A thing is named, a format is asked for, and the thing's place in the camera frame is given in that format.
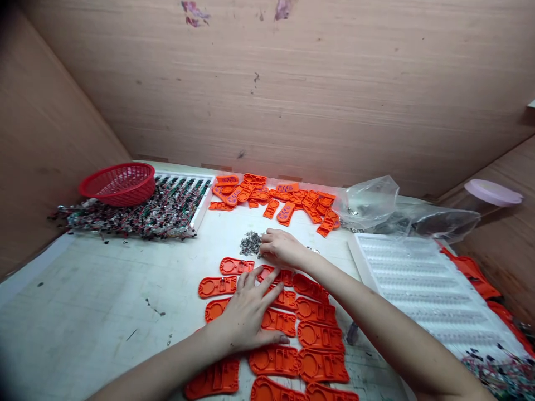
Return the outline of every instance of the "pile of metal parts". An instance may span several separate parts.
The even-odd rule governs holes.
[[[254,231],[249,231],[245,235],[246,237],[242,239],[240,243],[240,255],[258,255],[257,259],[260,259],[260,244],[262,244],[262,238]]]
[[[210,187],[210,180],[178,177],[155,177],[156,189],[152,197],[138,206],[113,207],[96,199],[78,206],[58,206],[49,219],[67,220],[67,229],[97,231],[101,235],[134,234],[143,239],[185,238],[196,236],[190,226],[203,195]]]

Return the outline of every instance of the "plywood panel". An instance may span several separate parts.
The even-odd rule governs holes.
[[[535,137],[473,178],[487,179],[524,195],[523,203],[489,215],[457,249],[474,257],[515,315],[535,327]]]
[[[25,9],[133,155],[439,196],[534,131],[531,0],[197,3]]]
[[[2,20],[0,121],[1,280],[61,232],[46,216],[86,175],[130,157],[16,9]]]

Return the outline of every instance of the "pink lid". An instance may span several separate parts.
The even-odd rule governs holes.
[[[522,203],[523,196],[491,181],[473,179],[464,184],[464,189],[487,203],[511,207]]]

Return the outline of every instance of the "red plastic basket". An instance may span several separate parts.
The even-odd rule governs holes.
[[[154,193],[154,167],[146,163],[123,163],[84,179],[78,190],[111,206],[134,206]]]

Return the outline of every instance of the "clear plastic bag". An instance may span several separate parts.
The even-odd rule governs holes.
[[[340,223],[352,230],[366,230],[386,221],[396,210],[400,187],[389,175],[341,191],[333,204]]]

